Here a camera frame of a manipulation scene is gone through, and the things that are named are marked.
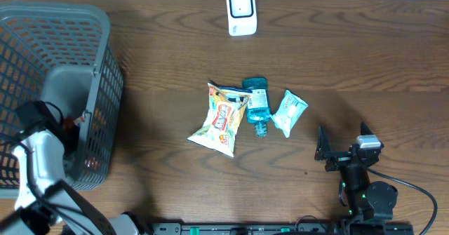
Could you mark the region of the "yellow snack bag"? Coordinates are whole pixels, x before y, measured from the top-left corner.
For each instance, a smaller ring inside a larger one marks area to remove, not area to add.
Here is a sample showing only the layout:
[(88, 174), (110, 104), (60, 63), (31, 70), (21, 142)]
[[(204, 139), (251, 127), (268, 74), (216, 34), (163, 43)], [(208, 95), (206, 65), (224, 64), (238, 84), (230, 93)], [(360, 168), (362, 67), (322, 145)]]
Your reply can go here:
[(208, 82), (206, 119), (187, 140), (234, 158), (236, 134), (251, 94), (250, 90)]

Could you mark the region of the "light green wipes packet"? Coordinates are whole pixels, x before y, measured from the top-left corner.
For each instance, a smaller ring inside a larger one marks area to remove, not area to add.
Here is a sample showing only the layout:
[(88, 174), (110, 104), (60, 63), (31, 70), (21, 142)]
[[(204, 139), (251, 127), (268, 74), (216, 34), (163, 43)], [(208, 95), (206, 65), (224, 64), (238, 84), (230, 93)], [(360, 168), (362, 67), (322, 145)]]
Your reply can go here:
[(303, 99), (286, 90), (278, 110), (271, 115), (272, 121), (289, 138), (293, 126), (308, 106)]

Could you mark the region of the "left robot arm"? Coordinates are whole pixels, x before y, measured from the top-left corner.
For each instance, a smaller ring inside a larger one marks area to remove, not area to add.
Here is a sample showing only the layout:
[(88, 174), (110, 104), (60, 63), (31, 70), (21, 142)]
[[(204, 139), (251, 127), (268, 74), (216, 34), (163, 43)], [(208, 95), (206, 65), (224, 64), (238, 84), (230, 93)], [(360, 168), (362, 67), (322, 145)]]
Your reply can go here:
[(71, 187), (64, 169), (74, 136), (56, 120), (49, 103), (36, 100), (15, 109), (24, 128), (1, 134), (20, 164), (15, 212), (1, 222), (2, 234), (47, 234), (64, 222), (73, 234), (116, 234), (112, 223)]

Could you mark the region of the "teal mouthwash bottle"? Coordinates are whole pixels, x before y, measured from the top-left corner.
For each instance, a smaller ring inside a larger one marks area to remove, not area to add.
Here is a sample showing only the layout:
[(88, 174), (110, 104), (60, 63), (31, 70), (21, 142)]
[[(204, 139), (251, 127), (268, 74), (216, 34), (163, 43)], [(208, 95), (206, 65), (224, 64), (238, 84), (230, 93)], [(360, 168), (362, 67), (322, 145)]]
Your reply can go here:
[(254, 125), (256, 136), (265, 137), (267, 123), (271, 120), (267, 80), (264, 77), (244, 79), (242, 88), (251, 92), (246, 109), (247, 121)]

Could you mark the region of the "red brown snack bar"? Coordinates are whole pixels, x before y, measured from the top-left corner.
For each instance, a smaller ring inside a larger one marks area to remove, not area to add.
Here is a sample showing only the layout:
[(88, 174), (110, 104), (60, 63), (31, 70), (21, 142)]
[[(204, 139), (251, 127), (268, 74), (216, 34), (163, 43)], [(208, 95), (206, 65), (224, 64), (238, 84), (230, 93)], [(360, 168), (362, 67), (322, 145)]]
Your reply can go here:
[(63, 121), (63, 126), (65, 129), (71, 129), (71, 128), (80, 128), (81, 125), (85, 122), (85, 116), (81, 115), (76, 118), (73, 116), (68, 116)]

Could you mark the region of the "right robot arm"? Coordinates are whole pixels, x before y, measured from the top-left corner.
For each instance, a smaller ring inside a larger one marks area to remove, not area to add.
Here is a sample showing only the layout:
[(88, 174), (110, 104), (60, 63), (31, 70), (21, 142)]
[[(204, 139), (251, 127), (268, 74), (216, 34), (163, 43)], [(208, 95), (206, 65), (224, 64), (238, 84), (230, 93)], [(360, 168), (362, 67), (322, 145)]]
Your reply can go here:
[(397, 189), (382, 181), (370, 181), (368, 168), (379, 161), (384, 145), (365, 123), (360, 135), (345, 152), (335, 152), (324, 127), (319, 136), (314, 159), (325, 161), (327, 172), (340, 173), (339, 199), (349, 208), (349, 215), (331, 222), (326, 234), (386, 234), (386, 222), (393, 217)]

